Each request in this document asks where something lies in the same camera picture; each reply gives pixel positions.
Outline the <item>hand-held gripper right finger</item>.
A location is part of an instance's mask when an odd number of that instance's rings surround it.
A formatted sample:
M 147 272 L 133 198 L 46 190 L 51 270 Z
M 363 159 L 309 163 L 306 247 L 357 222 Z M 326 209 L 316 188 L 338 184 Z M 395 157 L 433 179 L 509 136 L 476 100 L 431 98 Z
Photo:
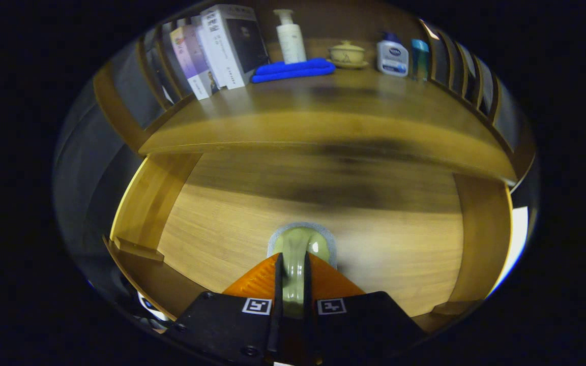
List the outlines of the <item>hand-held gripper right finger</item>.
M 400 365 L 426 332 L 384 291 L 364 292 L 337 269 L 306 253 L 308 338 L 322 365 Z

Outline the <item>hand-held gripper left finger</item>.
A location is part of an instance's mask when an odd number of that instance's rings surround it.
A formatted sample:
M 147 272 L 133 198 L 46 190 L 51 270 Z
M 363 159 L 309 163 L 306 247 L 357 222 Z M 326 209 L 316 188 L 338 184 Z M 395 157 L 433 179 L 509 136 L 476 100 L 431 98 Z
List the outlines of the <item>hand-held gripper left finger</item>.
M 202 292 L 173 324 L 173 341 L 210 365 L 266 365 L 277 352 L 283 315 L 277 253 L 258 265 L 269 269 L 272 294 L 264 297 Z

